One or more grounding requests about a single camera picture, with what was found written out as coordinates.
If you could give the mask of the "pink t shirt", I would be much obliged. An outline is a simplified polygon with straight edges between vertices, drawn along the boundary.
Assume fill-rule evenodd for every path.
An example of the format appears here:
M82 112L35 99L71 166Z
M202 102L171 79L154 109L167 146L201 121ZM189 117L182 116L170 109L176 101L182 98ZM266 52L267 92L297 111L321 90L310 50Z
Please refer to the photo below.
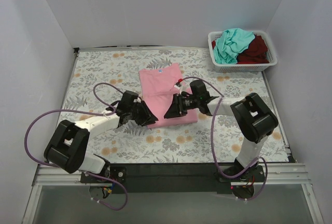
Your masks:
M165 119L164 115L170 108L173 95L179 93L179 89L174 85L182 79L179 64L159 68L142 69L139 71L143 100L151 112L158 118L154 124L148 127L162 128L180 124L196 123L198 121L197 112L189 110L187 115L178 118Z

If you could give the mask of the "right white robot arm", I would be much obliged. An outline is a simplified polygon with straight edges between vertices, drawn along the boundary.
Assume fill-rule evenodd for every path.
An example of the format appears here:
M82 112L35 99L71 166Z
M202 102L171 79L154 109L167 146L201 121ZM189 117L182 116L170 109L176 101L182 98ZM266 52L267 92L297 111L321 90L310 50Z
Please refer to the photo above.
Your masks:
M235 174L226 177L236 177L240 181L249 180L254 174L252 167L255 167L260 159L265 140L279 125L278 119L257 93L250 93L244 98L225 98L220 92L219 96L211 96L206 84L207 81L196 77L190 83L191 93L174 94L164 118L183 117L192 109L198 109L200 113L211 116L211 150L217 164L214 149L215 119L217 116L234 117L244 138L240 153L234 161Z

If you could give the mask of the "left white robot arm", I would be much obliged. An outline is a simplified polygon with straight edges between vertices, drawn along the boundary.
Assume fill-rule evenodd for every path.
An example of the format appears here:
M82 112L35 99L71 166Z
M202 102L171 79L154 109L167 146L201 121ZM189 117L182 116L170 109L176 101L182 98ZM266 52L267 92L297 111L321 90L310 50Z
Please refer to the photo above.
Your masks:
M158 118L137 93L125 91L115 108L110 106L101 114L86 120L61 121L44 151L44 158L70 174L76 171L91 172L98 182L106 182L110 178L107 161L88 153L88 142L130 120L137 125L147 126L156 123Z

